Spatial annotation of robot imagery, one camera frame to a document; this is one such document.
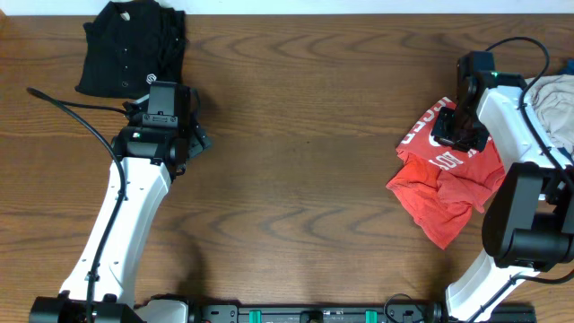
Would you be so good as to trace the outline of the orange red t-shirt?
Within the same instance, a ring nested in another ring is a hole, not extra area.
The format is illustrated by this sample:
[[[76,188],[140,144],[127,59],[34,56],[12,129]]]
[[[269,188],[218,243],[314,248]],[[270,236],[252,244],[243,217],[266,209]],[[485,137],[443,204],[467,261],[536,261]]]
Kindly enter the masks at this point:
[[[505,178],[494,142],[484,150],[459,152],[431,136],[439,111],[456,104],[441,98],[415,122],[396,148],[403,168],[387,183],[403,208],[427,237],[445,249],[462,231],[474,210],[485,202]]]

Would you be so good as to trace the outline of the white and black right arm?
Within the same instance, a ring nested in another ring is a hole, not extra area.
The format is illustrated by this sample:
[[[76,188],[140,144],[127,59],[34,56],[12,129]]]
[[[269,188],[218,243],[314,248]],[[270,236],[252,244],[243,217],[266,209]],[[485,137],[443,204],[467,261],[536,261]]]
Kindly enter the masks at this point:
[[[573,165],[538,122],[528,86],[496,71],[490,51],[457,62],[457,105],[440,110],[430,134],[465,153],[493,141],[505,179],[483,219],[483,250],[430,308],[429,322],[533,322],[531,310],[502,301],[524,281],[548,284],[540,273],[573,259]]]

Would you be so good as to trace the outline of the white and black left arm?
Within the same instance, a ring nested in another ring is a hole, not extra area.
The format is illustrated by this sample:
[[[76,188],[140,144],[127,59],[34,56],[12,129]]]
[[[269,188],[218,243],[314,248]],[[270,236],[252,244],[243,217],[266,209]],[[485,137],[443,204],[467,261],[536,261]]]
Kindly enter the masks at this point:
[[[198,92],[183,84],[152,83],[125,102],[128,123],[111,141],[109,183],[82,255],[56,297],[38,297],[31,322],[195,322],[187,298],[172,294],[135,301],[135,280],[152,222],[187,162],[211,145],[197,121]]]

